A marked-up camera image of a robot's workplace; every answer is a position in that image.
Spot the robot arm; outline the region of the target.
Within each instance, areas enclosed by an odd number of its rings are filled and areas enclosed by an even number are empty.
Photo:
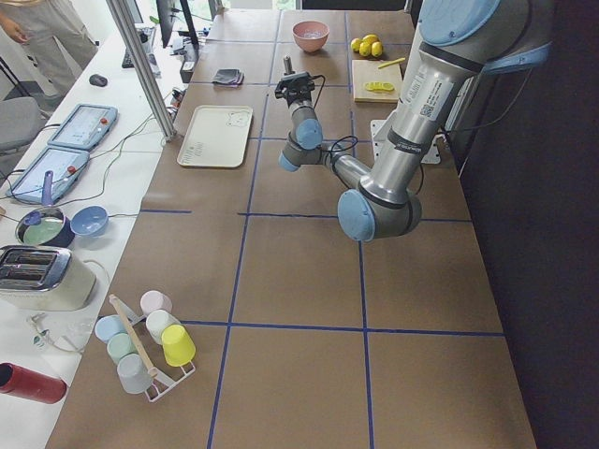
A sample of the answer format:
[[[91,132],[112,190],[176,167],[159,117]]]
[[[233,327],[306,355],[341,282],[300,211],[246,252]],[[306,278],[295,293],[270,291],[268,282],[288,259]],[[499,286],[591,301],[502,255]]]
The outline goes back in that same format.
[[[311,93],[314,78],[285,73],[275,88],[293,127],[279,157],[288,171],[328,167],[346,186],[337,216],[346,236],[358,241],[411,232],[421,205],[408,184],[447,118],[464,82],[479,74],[533,68],[548,58],[555,13],[552,1],[426,1],[417,21],[397,107],[385,123],[386,138],[372,167],[323,141]]]

